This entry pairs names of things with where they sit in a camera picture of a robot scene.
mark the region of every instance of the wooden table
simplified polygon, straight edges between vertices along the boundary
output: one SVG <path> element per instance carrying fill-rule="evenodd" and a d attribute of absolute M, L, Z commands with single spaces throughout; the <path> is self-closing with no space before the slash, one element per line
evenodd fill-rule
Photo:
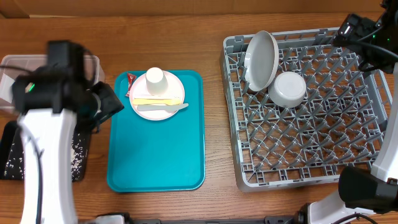
<path fill-rule="evenodd" d="M 379 14 L 365 14 L 377 19 Z M 86 176 L 73 184 L 77 214 L 127 211 L 134 218 L 162 220 L 263 218 L 293 215 L 304 203 L 320 200 L 337 189 L 324 184 L 291 190 L 244 194 L 236 186 L 229 121 L 219 57 L 231 35 L 340 26 L 346 14 L 268 14 L 242 16 L 100 17 L 74 19 L 6 19 L 0 21 L 0 58 L 9 54 L 44 54 L 48 40 L 70 39 L 88 47 L 101 60 L 106 82 L 114 86 L 126 70 L 150 67 L 193 69 L 201 74 L 205 92 L 206 180 L 194 191 L 117 194 L 106 183 L 111 122 L 93 136 Z M 0 112 L 0 130 L 15 119 Z M 0 181 L 0 223 L 18 223 L 23 208 L 21 181 Z M 375 216 L 394 223 L 398 213 Z"/>

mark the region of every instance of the gray dish rack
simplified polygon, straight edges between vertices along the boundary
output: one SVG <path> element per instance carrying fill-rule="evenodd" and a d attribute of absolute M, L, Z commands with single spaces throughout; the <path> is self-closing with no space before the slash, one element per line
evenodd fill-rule
<path fill-rule="evenodd" d="M 381 71 L 358 71 L 355 53 L 333 47 L 337 28 L 276 32 L 277 75 L 304 77 L 296 108 L 267 90 L 250 92 L 244 54 L 254 35 L 227 37 L 221 68 L 236 183 L 243 192 L 337 182 L 345 166 L 370 169 L 383 141 L 392 97 Z"/>

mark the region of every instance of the teal tray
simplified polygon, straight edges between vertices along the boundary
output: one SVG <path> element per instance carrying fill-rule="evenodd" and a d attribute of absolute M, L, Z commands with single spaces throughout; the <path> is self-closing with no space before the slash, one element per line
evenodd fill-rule
<path fill-rule="evenodd" d="M 116 79 L 124 109 L 112 117 L 107 174 L 116 192 L 195 190 L 205 180 L 203 81 L 192 70 L 169 72 L 184 85 L 189 106 L 163 121 L 138 116 L 125 96 L 127 72 Z"/>

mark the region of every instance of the red wrapper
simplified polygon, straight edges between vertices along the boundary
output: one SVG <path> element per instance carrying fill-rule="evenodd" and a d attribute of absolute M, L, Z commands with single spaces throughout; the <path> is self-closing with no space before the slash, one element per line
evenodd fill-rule
<path fill-rule="evenodd" d="M 130 89 L 131 89 L 132 83 L 134 82 L 134 80 L 136 78 L 137 77 L 135 75 L 127 73 L 127 79 L 129 80 L 129 87 L 127 88 L 126 97 L 130 97 Z"/>

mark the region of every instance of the knife blade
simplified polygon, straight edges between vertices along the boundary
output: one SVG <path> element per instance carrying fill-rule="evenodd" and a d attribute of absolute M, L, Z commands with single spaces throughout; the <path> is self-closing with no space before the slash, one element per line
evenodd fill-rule
<path fill-rule="evenodd" d="M 155 111 L 155 110 L 166 110 L 167 112 L 174 112 L 180 109 L 184 109 L 188 106 L 188 103 L 173 106 L 159 106 L 159 105 L 138 105 L 138 111 Z"/>

